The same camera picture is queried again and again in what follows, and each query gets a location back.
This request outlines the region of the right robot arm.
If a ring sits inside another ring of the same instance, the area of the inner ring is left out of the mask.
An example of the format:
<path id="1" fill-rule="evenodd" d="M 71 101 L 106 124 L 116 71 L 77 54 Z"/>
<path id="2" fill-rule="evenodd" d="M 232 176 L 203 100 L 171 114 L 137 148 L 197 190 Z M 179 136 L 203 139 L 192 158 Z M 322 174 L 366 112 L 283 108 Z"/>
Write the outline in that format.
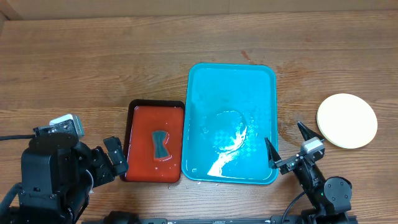
<path id="1" fill-rule="evenodd" d="M 357 223 L 355 216 L 349 216 L 351 210 L 352 184 L 346 178 L 334 176 L 325 178 L 316 165 L 325 155 L 324 137 L 298 122 L 297 126 L 304 142 L 296 155 L 281 159 L 268 138 L 265 138 L 269 167 L 277 169 L 282 175 L 293 172 L 303 192 L 295 197 L 284 214 L 270 217 L 271 223 Z M 289 210 L 303 195 L 312 204 L 312 209 L 304 210 L 300 215 L 288 215 Z"/>

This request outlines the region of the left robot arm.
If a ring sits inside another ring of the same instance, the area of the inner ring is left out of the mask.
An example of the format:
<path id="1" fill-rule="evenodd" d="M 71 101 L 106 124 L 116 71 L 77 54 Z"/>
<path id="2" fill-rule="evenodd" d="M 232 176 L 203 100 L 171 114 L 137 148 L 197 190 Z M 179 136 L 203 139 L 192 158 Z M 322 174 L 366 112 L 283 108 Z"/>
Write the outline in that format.
<path id="1" fill-rule="evenodd" d="M 21 155 L 22 180 L 1 202 L 1 223 L 76 223 L 90 192 L 128 170 L 119 138 L 90 149 L 66 124 L 34 128 Z"/>

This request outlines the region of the yellow plate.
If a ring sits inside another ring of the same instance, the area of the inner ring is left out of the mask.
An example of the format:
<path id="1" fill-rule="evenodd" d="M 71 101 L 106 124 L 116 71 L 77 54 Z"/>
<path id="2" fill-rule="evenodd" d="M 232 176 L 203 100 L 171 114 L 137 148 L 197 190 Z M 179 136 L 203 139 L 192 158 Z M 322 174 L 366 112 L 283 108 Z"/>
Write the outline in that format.
<path id="1" fill-rule="evenodd" d="M 326 98 L 318 107 L 317 124 L 325 139 L 345 149 L 369 144 L 378 128 L 371 106 L 362 98 L 348 93 Z"/>

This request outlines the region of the hourglass green red sponge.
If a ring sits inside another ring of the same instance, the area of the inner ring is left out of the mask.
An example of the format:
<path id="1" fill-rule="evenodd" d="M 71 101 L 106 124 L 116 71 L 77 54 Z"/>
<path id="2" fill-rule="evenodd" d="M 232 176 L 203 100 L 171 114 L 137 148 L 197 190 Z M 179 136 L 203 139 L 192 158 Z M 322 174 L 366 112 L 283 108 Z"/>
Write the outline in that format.
<path id="1" fill-rule="evenodd" d="M 167 131 L 158 130 L 152 133 L 155 161 L 167 161 L 172 157 L 169 153 L 169 150 L 167 149 L 168 141 L 169 134 Z"/>

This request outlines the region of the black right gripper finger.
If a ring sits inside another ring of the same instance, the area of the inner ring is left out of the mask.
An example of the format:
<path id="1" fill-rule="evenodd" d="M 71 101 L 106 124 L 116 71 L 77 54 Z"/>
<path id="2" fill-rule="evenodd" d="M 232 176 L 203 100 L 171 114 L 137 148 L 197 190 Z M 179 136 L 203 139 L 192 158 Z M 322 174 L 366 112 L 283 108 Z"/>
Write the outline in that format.
<path id="1" fill-rule="evenodd" d="M 317 137 L 319 140 L 321 140 L 322 142 L 325 140 L 325 138 L 323 136 L 321 136 L 320 134 L 312 131 L 311 129 L 309 129 L 308 127 L 306 127 L 306 125 L 304 125 L 301 121 L 299 121 L 297 123 L 297 126 L 304 138 L 305 141 L 308 141 L 314 137 Z"/>
<path id="2" fill-rule="evenodd" d="M 265 138 L 267 155 L 268 155 L 268 165 L 271 169 L 278 169 L 279 164 L 282 162 L 282 159 L 279 156 L 279 153 L 276 151 L 269 138 Z"/>

